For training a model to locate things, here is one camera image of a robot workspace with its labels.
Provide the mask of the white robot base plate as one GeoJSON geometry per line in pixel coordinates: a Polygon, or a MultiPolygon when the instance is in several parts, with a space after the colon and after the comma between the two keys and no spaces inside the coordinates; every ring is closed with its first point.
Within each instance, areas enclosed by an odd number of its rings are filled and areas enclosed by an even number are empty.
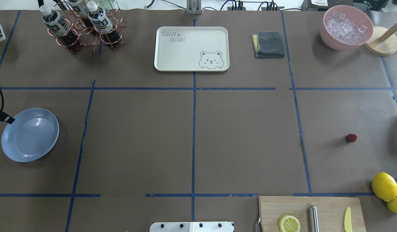
{"type": "Polygon", "coordinates": [[[150,232],[234,232],[234,223],[228,221],[156,222],[150,232]]]}

